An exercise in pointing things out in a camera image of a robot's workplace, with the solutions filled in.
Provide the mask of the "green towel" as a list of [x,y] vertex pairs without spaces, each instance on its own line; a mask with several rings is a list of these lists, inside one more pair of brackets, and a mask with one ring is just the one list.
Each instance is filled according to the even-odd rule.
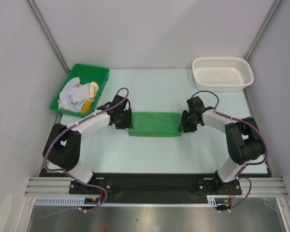
[[179,137],[181,114],[171,112],[134,112],[133,128],[129,129],[132,137]]

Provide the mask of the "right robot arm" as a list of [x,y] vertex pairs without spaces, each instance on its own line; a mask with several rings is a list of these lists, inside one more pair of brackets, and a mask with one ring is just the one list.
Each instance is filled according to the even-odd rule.
[[225,115],[216,107],[205,107],[200,97],[187,100],[188,110],[181,116],[179,131],[195,132],[198,125],[210,126],[226,136],[229,157],[223,166],[215,172],[213,190],[218,194],[226,193],[240,173],[252,165],[260,165],[268,158],[267,145],[254,118],[244,119]]

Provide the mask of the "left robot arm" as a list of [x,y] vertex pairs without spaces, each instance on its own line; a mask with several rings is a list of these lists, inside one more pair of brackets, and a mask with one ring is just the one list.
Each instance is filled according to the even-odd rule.
[[81,143],[91,134],[112,125],[120,130],[132,128],[131,102],[127,97],[116,94],[112,102],[75,123],[55,124],[43,150],[44,168],[77,179],[85,193],[94,192],[97,182],[92,178],[94,173],[81,161]]

